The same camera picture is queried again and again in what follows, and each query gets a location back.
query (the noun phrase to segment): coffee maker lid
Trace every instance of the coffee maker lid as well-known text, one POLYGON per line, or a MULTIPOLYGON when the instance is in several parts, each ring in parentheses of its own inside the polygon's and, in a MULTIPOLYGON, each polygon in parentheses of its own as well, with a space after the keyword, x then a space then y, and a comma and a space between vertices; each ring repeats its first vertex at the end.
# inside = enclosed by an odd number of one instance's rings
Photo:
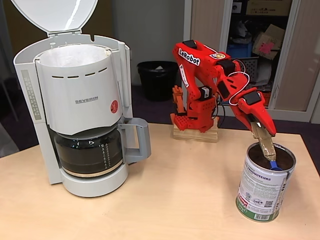
POLYGON ((98 0, 11 0, 41 30, 52 33, 79 31, 94 12, 98 0))

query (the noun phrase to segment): white coffee maker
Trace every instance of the white coffee maker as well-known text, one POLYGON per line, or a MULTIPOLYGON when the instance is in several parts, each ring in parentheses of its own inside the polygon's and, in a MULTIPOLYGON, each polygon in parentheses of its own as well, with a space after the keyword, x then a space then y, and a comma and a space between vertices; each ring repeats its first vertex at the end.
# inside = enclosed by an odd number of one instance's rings
POLYGON ((132 118, 128 46, 82 34, 98 0, 11 1, 48 35, 20 51, 14 66, 50 184, 81 197, 114 191, 128 164, 151 155, 148 123, 132 118), (139 148, 129 148, 133 127, 139 148))

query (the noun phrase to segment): paint can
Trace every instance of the paint can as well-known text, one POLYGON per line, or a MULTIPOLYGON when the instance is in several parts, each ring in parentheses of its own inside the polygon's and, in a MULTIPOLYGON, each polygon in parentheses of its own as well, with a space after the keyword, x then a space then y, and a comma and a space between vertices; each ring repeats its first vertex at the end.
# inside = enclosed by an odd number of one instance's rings
POLYGON ((270 222, 280 211, 284 193, 296 166, 294 154, 274 144, 276 162, 283 171, 270 170, 259 143, 249 146, 236 197, 236 207, 247 218, 256 222, 270 222))

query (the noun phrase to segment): barcode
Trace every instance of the barcode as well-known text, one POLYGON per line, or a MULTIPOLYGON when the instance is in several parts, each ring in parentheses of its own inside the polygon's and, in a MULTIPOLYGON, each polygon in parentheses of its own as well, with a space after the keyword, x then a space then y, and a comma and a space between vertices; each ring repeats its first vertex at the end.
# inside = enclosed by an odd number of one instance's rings
POLYGON ((268 221, 269 217, 270 217, 270 215, 258 215, 258 214, 254 215, 254 219, 263 220, 263 221, 268 221))

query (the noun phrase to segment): coffee pot handle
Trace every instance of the coffee pot handle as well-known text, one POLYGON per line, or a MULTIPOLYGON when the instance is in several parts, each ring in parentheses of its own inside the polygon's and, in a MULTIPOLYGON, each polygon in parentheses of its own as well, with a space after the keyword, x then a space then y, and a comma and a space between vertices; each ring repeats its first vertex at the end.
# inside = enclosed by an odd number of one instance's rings
POLYGON ((128 164, 139 162, 151 155, 151 143, 149 127, 142 118, 126 118, 124 123, 118 123, 118 131, 121 135, 122 154, 128 164), (136 127, 139 148, 127 148, 127 130, 136 127))

